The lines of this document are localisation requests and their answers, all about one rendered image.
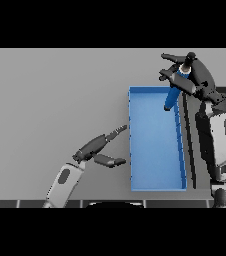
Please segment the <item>blue bin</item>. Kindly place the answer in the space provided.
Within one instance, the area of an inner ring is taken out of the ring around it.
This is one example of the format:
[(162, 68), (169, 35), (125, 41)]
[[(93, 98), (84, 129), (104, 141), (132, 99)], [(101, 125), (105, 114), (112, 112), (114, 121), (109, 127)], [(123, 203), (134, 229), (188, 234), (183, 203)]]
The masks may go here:
[(130, 86), (129, 154), (132, 191), (185, 191), (187, 178), (179, 104), (164, 110), (170, 88)]

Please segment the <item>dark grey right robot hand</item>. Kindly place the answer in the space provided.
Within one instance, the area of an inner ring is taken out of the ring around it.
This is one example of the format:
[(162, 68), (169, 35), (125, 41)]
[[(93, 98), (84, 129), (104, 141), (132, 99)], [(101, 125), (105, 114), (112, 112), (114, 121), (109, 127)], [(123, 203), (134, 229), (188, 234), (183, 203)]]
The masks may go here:
[(190, 96), (199, 99), (201, 102), (209, 101), (214, 106), (219, 105), (226, 100), (223, 94), (216, 90), (213, 76), (207, 67), (196, 57), (194, 52), (189, 52), (186, 56), (176, 56), (162, 53), (163, 59), (169, 60), (174, 64), (184, 64), (191, 67), (191, 73), (188, 79), (180, 77), (177, 73), (162, 69), (160, 71), (160, 81), (168, 80), (170, 85), (177, 87)]

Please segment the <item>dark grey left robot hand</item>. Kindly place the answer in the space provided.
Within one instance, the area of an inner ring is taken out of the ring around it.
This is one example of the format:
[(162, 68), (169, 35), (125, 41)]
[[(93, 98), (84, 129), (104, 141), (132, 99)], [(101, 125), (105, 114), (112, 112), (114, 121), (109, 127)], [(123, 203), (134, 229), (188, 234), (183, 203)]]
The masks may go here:
[(94, 159), (94, 162), (106, 166), (108, 168), (113, 168), (126, 163), (126, 160), (123, 158), (113, 158), (101, 154), (103, 148), (113, 139), (115, 139), (121, 132), (127, 129), (126, 125), (123, 125), (110, 134), (102, 134), (96, 138), (90, 140), (83, 147), (81, 147), (72, 158), (78, 163), (81, 164), (83, 161), (89, 161)]

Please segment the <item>dark grey bin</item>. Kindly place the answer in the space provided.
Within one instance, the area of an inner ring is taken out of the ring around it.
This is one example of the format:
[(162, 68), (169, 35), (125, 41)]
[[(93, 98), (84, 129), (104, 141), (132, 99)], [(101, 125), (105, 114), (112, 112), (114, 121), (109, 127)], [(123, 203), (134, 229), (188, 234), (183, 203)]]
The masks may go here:
[[(226, 96), (226, 87), (216, 90)], [(208, 189), (210, 176), (205, 161), (201, 158), (199, 136), (196, 129), (195, 114), (200, 108), (200, 101), (185, 93), (179, 98), (182, 111), (182, 133), (185, 135), (185, 164), (188, 184), (194, 189)]]

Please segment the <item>blue pipe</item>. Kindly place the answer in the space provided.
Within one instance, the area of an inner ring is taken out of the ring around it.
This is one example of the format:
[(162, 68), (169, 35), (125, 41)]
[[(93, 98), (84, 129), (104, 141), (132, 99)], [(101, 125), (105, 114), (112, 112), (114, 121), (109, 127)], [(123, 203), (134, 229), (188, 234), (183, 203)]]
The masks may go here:
[[(191, 73), (191, 67), (184, 64), (174, 64), (169, 68), (170, 71), (177, 73), (180, 77), (188, 79)], [(173, 85), (170, 85), (170, 90), (164, 103), (164, 110), (170, 111), (177, 102), (181, 90)]]

